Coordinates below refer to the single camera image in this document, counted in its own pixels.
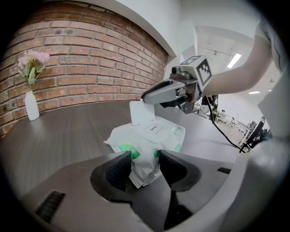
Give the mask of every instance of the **green logo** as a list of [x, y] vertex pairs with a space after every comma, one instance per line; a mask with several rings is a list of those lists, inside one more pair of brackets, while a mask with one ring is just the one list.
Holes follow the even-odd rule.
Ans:
[[174, 151], [175, 152], [180, 152], [180, 150], [181, 150], [181, 145], [177, 144], [177, 146], [174, 148]]
[[160, 154], [160, 150], [156, 150], [156, 151], [153, 153], [153, 155], [154, 155], [155, 158], [157, 158], [157, 157], [159, 156], [159, 154]]
[[136, 159], [140, 153], [136, 150], [136, 148], [130, 143], [124, 143], [119, 146], [121, 151], [129, 151], [131, 152], [131, 160]]

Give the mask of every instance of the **human arm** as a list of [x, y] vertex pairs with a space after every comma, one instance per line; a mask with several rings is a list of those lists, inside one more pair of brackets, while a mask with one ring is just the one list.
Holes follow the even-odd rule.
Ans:
[[213, 75], [203, 94], [236, 93], [250, 89], [259, 82], [271, 61], [270, 44], [256, 35], [253, 49], [247, 61], [240, 67]]

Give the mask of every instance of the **white vase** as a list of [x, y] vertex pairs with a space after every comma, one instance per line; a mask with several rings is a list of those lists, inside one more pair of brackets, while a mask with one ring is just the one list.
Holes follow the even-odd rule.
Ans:
[[32, 91], [26, 93], [25, 106], [30, 121], [35, 120], [39, 117], [36, 99]]

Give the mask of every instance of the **wet wipes package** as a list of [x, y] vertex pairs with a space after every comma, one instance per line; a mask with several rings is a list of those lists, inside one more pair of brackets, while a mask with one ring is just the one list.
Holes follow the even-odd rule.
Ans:
[[105, 143], [109, 144], [115, 152], [131, 152], [132, 171], [129, 178], [139, 188], [152, 183], [162, 175], [159, 151], [179, 152], [185, 137], [185, 128], [155, 116], [153, 105], [150, 108], [144, 106], [143, 102], [131, 103], [131, 118], [135, 125], [129, 123], [113, 129]]

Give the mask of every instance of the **brick wall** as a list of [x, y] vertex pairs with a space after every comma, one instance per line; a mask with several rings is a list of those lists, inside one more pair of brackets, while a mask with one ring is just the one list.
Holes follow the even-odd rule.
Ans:
[[33, 90], [39, 112], [105, 101], [136, 100], [164, 77], [168, 54], [128, 19], [97, 7], [50, 2], [12, 38], [0, 65], [0, 136], [27, 116], [18, 73], [27, 49], [50, 59]]

